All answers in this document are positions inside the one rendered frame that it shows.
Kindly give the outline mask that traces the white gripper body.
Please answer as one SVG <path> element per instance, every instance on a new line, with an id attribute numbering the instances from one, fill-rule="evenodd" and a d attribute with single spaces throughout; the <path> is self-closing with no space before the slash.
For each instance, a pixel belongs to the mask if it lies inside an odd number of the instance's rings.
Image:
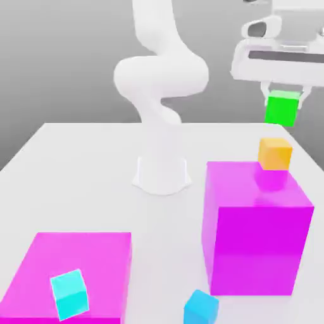
<path id="1" fill-rule="evenodd" d="M 324 40 L 283 46 L 277 40 L 244 39 L 234 51 L 236 80 L 324 87 Z"/>

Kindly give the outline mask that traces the small green cube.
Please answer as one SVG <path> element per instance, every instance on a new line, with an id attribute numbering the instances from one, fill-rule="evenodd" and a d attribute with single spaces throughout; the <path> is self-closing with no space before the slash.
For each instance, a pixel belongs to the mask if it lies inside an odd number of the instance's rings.
<path id="1" fill-rule="evenodd" d="M 295 91 L 271 90 L 265 112 L 265 123 L 293 127 L 301 94 Z"/>

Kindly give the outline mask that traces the small orange cube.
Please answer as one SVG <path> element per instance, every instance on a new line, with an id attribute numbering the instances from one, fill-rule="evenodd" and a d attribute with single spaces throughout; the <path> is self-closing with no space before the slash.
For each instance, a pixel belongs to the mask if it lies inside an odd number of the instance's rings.
<path id="1" fill-rule="evenodd" d="M 258 162 L 264 170 L 289 169 L 292 146 L 283 138 L 263 137 L 259 143 Z"/>

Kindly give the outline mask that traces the small blue cube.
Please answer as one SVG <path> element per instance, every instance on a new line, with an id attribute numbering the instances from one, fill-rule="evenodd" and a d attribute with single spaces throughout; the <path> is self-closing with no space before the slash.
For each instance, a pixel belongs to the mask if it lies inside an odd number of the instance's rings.
<path id="1" fill-rule="evenodd" d="M 215 324 L 218 309 L 217 298 L 197 289 L 184 306 L 184 324 Z"/>

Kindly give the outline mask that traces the small cyan cube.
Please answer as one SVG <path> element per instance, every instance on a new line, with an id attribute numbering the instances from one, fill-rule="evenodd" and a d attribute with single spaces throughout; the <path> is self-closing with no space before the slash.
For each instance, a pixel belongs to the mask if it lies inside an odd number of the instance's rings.
<path id="1" fill-rule="evenodd" d="M 89 310 L 87 288 L 80 269 L 50 278 L 59 321 Z"/>

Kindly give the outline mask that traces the tall large magenta box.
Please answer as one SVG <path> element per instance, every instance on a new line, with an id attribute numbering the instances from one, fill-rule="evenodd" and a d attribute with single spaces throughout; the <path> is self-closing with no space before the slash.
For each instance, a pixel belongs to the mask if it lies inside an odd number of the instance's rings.
<path id="1" fill-rule="evenodd" d="M 201 242 L 214 296 L 289 296 L 314 206 L 287 170 L 210 161 Z"/>

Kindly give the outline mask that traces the low large magenta box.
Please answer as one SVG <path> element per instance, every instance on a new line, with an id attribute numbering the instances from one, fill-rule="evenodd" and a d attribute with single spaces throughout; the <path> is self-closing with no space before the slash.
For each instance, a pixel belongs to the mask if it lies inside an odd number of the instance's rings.
<path id="1" fill-rule="evenodd" d="M 0 324 L 125 324 L 129 232 L 38 233 L 0 302 Z M 50 278 L 80 269 L 89 310 L 59 321 Z"/>

